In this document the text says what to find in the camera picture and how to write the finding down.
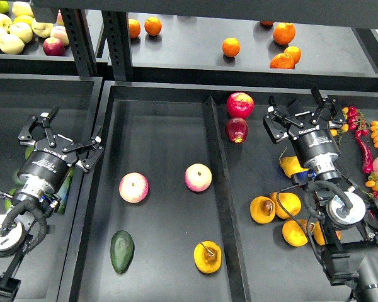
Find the orange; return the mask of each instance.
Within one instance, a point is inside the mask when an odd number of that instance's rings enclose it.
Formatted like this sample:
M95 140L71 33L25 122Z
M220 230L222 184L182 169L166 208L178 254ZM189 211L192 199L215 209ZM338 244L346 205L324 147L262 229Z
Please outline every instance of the orange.
M341 239L341 231L336 231L336 235L338 236L339 240ZM325 245L325 239L323 238L322 228L319 224L319 221L315 223L314 228L314 238L317 244Z
M227 38L224 40L224 42L222 42L222 52L224 52L224 55L227 57L235 57L237 54L239 54L240 50L241 45L235 38Z
M270 68L294 69L294 67L294 59L287 53L280 53L270 61Z
M294 64L300 62L301 59L301 49L296 46L289 46L284 50L284 53L289 54L294 59Z
M293 23L279 23L273 31L273 40L277 44L287 45L295 37L295 27Z
M269 223L276 213L275 203L267 197L259 196L251 202L251 217L257 223Z
M307 227L307 220L300 219L298 221L304 228ZM284 240L293 247L301 247L308 243L304 231L301 230L300 226L294 220L287 220L283 224L282 234Z
M274 21L260 21L260 24L264 26L273 26Z
M129 19L129 33L131 39L136 39L140 35L140 23L136 19Z
M158 36L163 25L156 17L150 17L144 23L144 29L150 36Z

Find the logo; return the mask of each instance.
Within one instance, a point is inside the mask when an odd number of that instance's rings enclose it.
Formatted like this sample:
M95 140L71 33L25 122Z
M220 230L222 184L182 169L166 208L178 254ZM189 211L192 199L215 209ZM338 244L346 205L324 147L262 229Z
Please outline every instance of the logo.
M49 150L49 149L47 149L47 148L43 148L43 151L44 151L44 152L47 152L47 153L50 153L50 154L53 154L54 156L57 156L57 157L60 158L61 160L64 160L64 159L67 157L67 155L59 154L59 153L54 152L54 151L52 151L52 150Z
M299 130L298 131L298 134L306 134L306 133L309 133L309 132L312 132L312 131L316 131L316 130L319 130L319 125L317 125L316 127L314 128L310 128L310 129L305 129L305 130Z

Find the tray divider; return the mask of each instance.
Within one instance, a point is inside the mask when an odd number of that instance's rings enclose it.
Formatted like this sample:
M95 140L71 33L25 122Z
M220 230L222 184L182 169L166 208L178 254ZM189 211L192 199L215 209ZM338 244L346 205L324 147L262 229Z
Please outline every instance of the tray divider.
M221 139L217 108L211 96L202 103L203 120L213 173L217 211L226 258L231 301L251 301L238 221L229 184L229 171Z

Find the pink apple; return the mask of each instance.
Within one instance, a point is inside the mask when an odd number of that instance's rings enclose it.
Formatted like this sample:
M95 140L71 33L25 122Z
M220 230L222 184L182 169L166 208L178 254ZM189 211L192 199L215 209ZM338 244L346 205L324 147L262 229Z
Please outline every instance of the pink apple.
M193 164L186 169L185 183L192 191L202 192L212 183L212 173L203 164Z
M60 11L57 13L56 23L58 25L64 26L63 17L62 17L62 14L60 13Z
M235 92L227 100L227 112L231 118L247 118L254 106L253 98L244 92Z
M60 41L62 41L64 46L68 46L69 44L69 38L67 37L66 29L64 26L55 26L50 31L50 37L51 38L58 38Z
M140 173L126 174L119 184L119 194L128 203L139 203L149 192L149 183Z
M58 38L47 38L43 43L43 52L46 55L62 56L65 54L63 42Z

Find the red chili pepper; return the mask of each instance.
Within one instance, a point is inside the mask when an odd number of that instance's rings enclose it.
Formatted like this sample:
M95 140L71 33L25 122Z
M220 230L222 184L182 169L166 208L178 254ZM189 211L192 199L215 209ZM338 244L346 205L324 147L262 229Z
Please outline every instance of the red chili pepper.
M362 164L363 173L371 174L371 172L373 171L371 151L368 148L368 146L364 144L364 142L359 137L356 137L355 139L363 153L363 164Z
M351 124L351 125L348 126L349 130L354 130L356 128L357 128L357 124Z

